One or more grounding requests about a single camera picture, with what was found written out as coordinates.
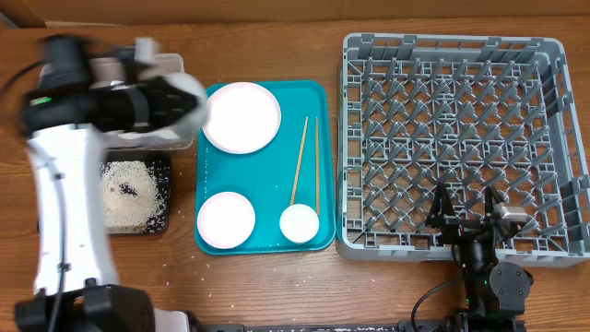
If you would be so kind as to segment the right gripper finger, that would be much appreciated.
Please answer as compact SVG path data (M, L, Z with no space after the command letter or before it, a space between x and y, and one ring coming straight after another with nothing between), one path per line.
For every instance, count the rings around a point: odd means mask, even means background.
M444 183L438 183L435 188L431 209L425 225L431 228L444 228L454 219L454 206Z
M493 185L485 188L485 213L487 217L504 217L506 206L500 193Z

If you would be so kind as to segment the large white plate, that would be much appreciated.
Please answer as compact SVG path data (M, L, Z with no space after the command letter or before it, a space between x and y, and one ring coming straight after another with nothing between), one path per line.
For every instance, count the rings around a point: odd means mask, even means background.
M230 154L249 154L264 148L281 125L277 98L256 83L225 85L208 97L207 106L209 116L203 133L214 147Z

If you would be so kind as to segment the small pink plate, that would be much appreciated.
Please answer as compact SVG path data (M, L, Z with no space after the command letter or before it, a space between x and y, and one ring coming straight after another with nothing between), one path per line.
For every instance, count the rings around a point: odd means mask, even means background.
M254 231L255 220L254 207L245 196L220 192L201 206L196 228L206 244L225 250L244 243Z

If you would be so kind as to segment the small white cup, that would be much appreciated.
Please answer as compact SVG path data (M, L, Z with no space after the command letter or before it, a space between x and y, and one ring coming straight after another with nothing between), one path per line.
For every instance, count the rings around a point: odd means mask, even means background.
M319 231L319 217L315 210L303 204L287 207L279 218L281 233L292 243L307 243Z

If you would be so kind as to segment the grey bowl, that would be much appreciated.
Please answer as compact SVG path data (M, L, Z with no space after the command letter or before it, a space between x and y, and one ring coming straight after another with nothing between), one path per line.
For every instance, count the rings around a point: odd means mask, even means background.
M164 123L158 136L169 141L198 136L208 118L207 92L191 75L171 73L162 77Z

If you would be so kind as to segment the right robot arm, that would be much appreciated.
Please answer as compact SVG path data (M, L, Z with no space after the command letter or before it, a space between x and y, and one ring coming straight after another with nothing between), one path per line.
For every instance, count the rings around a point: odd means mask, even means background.
M484 203L481 219L460 219L445 184L436 186L426 225L440 231L439 243L451 246L466 291L466 307L447 315L437 324L439 331L526 330L517 317L525 312L534 278L515 263L501 262L496 247L523 229L528 214L504 201L493 186L485 188Z

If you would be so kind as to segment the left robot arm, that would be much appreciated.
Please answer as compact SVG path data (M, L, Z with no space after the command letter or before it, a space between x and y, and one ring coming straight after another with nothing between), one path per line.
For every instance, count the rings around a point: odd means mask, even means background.
M176 145L207 119L203 86L183 71L155 75L156 42L92 54L89 40L42 42L37 87L21 116L36 184L40 255L34 296L18 302L22 331L198 331L189 311L154 307L122 286L103 214L100 165L110 149Z

